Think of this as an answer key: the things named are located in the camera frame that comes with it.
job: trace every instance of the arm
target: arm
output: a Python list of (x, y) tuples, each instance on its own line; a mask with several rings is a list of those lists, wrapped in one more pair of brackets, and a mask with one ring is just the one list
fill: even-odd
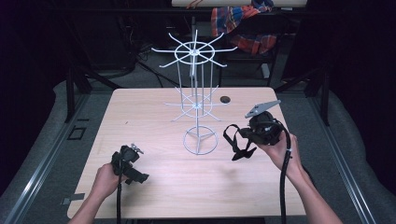
[[(308, 174), (304, 170), (299, 155), (297, 137), (291, 134), (290, 139), (292, 158), (290, 158), (286, 176), (300, 194), (309, 223), (342, 223), (340, 218), (321, 197), (317, 189), (314, 187)], [(282, 168), (286, 150), (285, 133), (282, 132), (282, 134), (279, 136), (279, 142), (276, 145), (258, 145), (258, 147), (268, 154), (277, 168)]]
[(90, 195), (88, 195), (82, 206), (69, 221), (69, 224), (93, 223), (100, 205), (106, 197), (116, 190), (118, 184), (119, 177), (114, 175), (113, 167), (110, 163), (99, 168)]

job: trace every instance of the chair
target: chair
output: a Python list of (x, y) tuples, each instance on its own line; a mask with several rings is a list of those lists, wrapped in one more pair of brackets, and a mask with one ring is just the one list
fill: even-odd
[[(262, 67), (262, 64), (271, 64), (269, 67), (269, 77), (267, 78), (266, 86), (270, 86), (272, 74), (274, 72), (274, 67), (276, 63), (276, 56), (279, 49), (279, 42), (285, 32), (288, 30), (290, 25), (289, 19), (281, 14), (275, 13), (262, 13), (256, 16), (252, 16), (247, 19), (241, 20), (239, 25), (232, 30), (230, 33), (225, 35), (225, 41), (223, 44), (224, 49), (229, 49), (230, 38), (234, 35), (257, 35), (257, 34), (271, 34), (276, 36), (276, 42), (272, 49), (269, 49), (265, 54), (252, 55), (242, 51), (241, 49), (236, 49), (234, 51), (222, 52), (219, 55), (219, 62), (222, 64), (229, 63), (253, 63), (257, 64), (257, 69)], [(223, 68), (219, 67), (219, 87), (221, 86), (221, 81), (223, 79), (258, 79), (265, 81), (265, 76), (262, 74), (262, 78), (254, 77), (224, 77)]]

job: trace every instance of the table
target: table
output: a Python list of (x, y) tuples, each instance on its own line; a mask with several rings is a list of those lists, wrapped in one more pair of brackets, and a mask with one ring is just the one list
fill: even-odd
[[(219, 98), (231, 102), (221, 105)], [(144, 151), (134, 163), (138, 171), (149, 174), (143, 184), (123, 184), (121, 214), (124, 218), (191, 218), (191, 217), (263, 217), (280, 216), (279, 170), (270, 158), (257, 150), (250, 159), (232, 161), (231, 146), (222, 137), (225, 128), (234, 123), (247, 127), (245, 114), (255, 105), (274, 101), (270, 88), (220, 88), (212, 95), (212, 115), (200, 123), (213, 129), (219, 142), (206, 155), (195, 155), (183, 146), (184, 133), (195, 125), (195, 119), (181, 117), (177, 89), (118, 89), (113, 92), (92, 150), (79, 180), (76, 194), (88, 196), (97, 169), (110, 162), (122, 145), (135, 143)], [(279, 105), (268, 110), (285, 126)], [(235, 129), (227, 132), (233, 136)], [(243, 149), (246, 139), (239, 138)], [(288, 215), (304, 215), (301, 199), (287, 179)], [(96, 218), (116, 217), (117, 192), (102, 204)], [(82, 200), (70, 204), (72, 217)]]
[[(275, 7), (305, 7), (307, 0), (274, 0)], [(198, 7), (241, 7), (250, 5), (251, 0), (172, 0), (172, 7), (186, 7), (198, 3)]]

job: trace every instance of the plaid cloth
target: plaid cloth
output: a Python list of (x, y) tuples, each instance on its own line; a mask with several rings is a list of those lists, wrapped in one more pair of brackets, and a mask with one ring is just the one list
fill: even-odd
[[(263, 12), (270, 12), (274, 3), (271, 0), (252, 0), (249, 6), (242, 7), (215, 7), (212, 10), (212, 35), (228, 34), (242, 19), (249, 18)], [(274, 47), (275, 35), (234, 35), (230, 43), (239, 49), (250, 52), (252, 55), (264, 54)]]

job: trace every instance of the white wire rack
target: white wire rack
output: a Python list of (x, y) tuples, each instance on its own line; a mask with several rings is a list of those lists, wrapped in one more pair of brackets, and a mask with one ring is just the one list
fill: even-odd
[[(195, 31), (195, 35), (192, 37), (192, 41), (182, 43), (172, 35), (169, 36), (174, 39), (179, 46), (174, 50), (160, 50), (160, 49), (152, 49), (156, 52), (160, 53), (173, 53), (175, 55), (175, 60), (165, 64), (160, 65), (160, 67), (165, 68), (172, 64), (177, 65), (178, 72), (178, 81), (179, 88), (176, 90), (180, 94), (180, 103), (177, 104), (168, 104), (166, 105), (174, 105), (180, 106), (181, 115), (173, 119), (172, 121), (176, 121), (183, 116), (191, 117), (195, 119), (195, 126), (189, 128), (183, 137), (183, 145), (184, 147), (191, 153), (196, 155), (205, 155), (212, 152), (216, 146), (218, 145), (218, 136), (215, 131), (211, 128), (201, 125), (199, 118), (205, 116), (211, 116), (213, 119), (220, 121), (220, 119), (216, 118), (212, 113), (212, 109), (216, 105), (227, 105), (227, 104), (213, 104), (212, 102), (212, 94), (216, 91), (216, 88), (213, 88), (213, 65), (216, 64), (221, 67), (226, 67), (226, 64), (217, 63), (214, 61), (214, 57), (217, 52), (224, 51), (232, 51), (234, 49), (214, 49), (212, 44), (221, 39), (222, 35), (210, 41), (209, 43), (197, 41), (198, 31)], [(182, 82), (181, 82), (181, 72), (180, 72), (180, 63), (184, 63), (190, 66), (190, 80), (191, 80), (191, 91), (190, 93), (183, 92)], [(210, 63), (210, 88), (209, 91), (205, 92), (205, 64)], [(198, 81), (197, 76), (197, 67), (201, 66), (201, 82)], [(205, 148), (201, 148), (202, 142), (206, 140), (209, 144), (205, 145)]]

